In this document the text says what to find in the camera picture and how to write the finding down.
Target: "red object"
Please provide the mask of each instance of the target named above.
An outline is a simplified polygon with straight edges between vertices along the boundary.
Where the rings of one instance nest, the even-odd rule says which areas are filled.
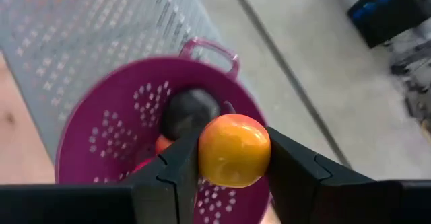
[[[143,161],[141,164],[139,164],[133,171],[132,173],[135,173],[136,171],[140,170],[141,168],[145,167],[147,164],[149,164],[151,161],[153,160],[153,157]]]
[[[156,141],[156,154],[160,154],[173,143],[174,141],[167,139],[164,135],[160,135]]]

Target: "orange fruit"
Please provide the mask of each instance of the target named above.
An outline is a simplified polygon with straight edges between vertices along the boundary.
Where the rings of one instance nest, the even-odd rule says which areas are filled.
[[[242,188],[255,183],[269,165],[271,140],[256,120],[226,114],[212,120],[199,137],[199,170],[211,183]]]
[[[160,154],[165,149],[173,144],[173,141],[167,139],[164,135],[160,135],[156,141],[156,154]]]

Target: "colander handle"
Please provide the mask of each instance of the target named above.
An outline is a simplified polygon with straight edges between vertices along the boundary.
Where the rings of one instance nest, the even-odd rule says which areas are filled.
[[[193,49],[195,49],[195,47],[197,46],[212,49],[228,58],[232,62],[232,68],[226,73],[226,76],[232,80],[236,80],[240,68],[240,62],[237,54],[228,51],[227,49],[223,48],[219,44],[216,44],[215,42],[194,37],[184,44],[183,49],[180,52],[180,57],[191,59]]]

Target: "basket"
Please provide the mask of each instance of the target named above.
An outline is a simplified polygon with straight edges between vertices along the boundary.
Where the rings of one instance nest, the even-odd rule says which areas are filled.
[[[223,73],[191,59],[196,46],[228,57]],[[55,166],[60,184],[120,182],[145,159],[153,157],[159,118],[169,96],[188,87],[208,91],[223,106],[265,121],[258,107],[236,82],[238,57],[206,40],[188,41],[179,57],[154,57],[118,68],[93,87],[76,106],[61,137]],[[229,113],[229,108],[222,114]],[[265,178],[233,189],[199,181],[195,223],[259,223],[269,200]]]

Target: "perforated surface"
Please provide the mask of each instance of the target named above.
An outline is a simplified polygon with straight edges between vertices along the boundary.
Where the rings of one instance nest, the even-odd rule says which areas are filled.
[[[191,36],[218,40],[197,0],[1,0],[0,12],[1,48],[52,159],[73,107],[101,77],[178,54]]]
[[[236,204],[236,190],[215,186],[206,180],[199,180],[198,209],[204,223],[220,223],[222,215],[231,213]]]

